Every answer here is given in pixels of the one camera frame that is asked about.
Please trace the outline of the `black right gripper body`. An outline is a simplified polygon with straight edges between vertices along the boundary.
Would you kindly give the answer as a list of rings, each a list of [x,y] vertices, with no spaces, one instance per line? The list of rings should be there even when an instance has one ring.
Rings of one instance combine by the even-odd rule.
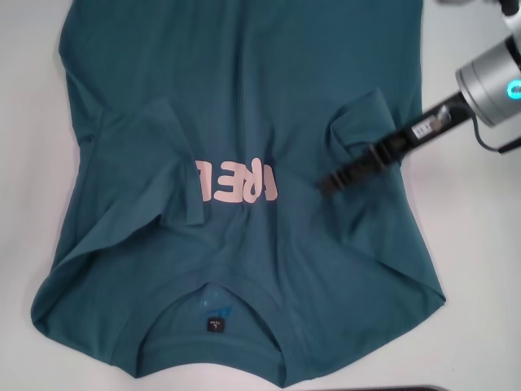
[[[373,163],[398,163],[417,148],[474,119],[462,93],[456,93],[369,145],[366,155]]]

